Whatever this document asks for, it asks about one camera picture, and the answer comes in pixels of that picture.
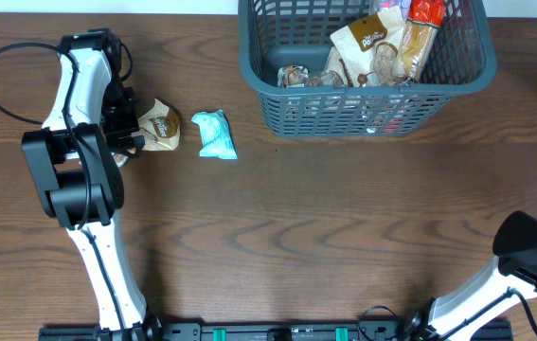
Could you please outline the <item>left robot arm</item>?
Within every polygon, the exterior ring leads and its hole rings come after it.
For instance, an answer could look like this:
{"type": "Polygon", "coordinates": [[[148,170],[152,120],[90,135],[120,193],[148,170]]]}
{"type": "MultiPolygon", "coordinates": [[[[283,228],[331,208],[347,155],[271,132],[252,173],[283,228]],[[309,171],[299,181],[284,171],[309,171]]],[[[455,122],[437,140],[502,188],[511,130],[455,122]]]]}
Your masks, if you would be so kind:
{"type": "Polygon", "coordinates": [[[22,149],[47,216],[77,246],[99,312],[95,340],[159,340],[158,318],[135,282],[120,231],[124,184],[116,154],[135,158],[138,135],[132,88],[121,62],[127,47],[107,28],[64,36],[54,107],[22,149]]]}

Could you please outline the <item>teal snack packet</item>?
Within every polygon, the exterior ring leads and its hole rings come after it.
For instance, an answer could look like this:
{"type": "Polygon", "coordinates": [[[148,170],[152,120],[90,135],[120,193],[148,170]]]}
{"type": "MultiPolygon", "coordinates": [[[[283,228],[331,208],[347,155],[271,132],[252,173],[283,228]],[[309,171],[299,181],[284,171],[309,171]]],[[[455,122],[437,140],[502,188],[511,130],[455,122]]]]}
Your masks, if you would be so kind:
{"type": "Polygon", "coordinates": [[[237,160],[238,155],[232,140],[230,127],[223,110],[199,112],[191,120],[197,124],[203,147],[201,157],[216,157],[224,160],[237,160]]]}

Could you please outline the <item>beige snack pouch with barcode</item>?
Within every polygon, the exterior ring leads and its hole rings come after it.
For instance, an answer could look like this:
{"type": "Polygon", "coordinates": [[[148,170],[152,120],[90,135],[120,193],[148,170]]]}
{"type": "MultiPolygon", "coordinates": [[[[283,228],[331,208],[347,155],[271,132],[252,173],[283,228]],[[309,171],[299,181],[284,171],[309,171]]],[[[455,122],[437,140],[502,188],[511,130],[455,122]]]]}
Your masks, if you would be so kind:
{"type": "Polygon", "coordinates": [[[277,86],[289,87],[353,87],[351,72],[357,68],[359,57],[356,52],[345,49],[340,52],[332,47],[322,71],[311,72],[302,65],[288,65],[277,72],[277,86]]]}

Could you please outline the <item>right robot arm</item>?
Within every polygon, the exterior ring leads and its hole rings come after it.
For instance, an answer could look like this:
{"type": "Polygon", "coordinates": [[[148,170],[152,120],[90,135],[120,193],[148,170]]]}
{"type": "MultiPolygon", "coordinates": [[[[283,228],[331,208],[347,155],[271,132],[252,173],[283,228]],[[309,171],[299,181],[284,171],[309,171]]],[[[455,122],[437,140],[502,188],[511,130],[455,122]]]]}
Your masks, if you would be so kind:
{"type": "Polygon", "coordinates": [[[431,299],[395,338],[469,341],[517,304],[537,337],[528,305],[536,297],[537,218],[517,210],[497,230],[492,258],[452,293],[431,299]]]}

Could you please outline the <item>tissue pocket pack bundle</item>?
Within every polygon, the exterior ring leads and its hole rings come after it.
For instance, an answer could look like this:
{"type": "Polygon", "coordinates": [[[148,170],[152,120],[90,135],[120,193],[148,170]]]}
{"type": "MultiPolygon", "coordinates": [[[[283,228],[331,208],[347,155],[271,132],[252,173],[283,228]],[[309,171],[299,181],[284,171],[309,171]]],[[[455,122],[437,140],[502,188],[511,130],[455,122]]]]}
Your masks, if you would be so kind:
{"type": "Polygon", "coordinates": [[[399,7],[402,17],[406,17],[410,11],[412,0],[373,0],[372,8],[376,11],[399,7]]]}

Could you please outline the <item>grey plastic lattice basket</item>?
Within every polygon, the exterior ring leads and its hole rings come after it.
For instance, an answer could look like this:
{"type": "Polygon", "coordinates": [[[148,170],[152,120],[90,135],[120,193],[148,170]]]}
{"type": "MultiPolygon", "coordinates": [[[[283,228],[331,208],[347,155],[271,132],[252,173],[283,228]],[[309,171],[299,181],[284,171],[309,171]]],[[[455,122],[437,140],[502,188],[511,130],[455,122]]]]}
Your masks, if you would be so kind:
{"type": "Polygon", "coordinates": [[[369,15],[368,0],[239,3],[240,67],[267,127],[283,138],[405,136],[453,98],[485,89],[497,61],[482,2],[448,1],[419,82],[396,87],[280,88],[289,65],[321,71],[337,29],[369,15]]]}

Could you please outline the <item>orange pasta package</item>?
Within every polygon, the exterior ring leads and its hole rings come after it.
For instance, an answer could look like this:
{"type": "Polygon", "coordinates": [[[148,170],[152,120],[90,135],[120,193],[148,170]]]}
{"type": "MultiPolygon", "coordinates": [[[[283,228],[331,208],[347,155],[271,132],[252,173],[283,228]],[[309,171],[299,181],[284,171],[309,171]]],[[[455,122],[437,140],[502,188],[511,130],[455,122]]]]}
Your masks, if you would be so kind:
{"type": "Polygon", "coordinates": [[[411,2],[399,54],[392,70],[396,83],[420,81],[445,13],[443,0],[411,2]]]}

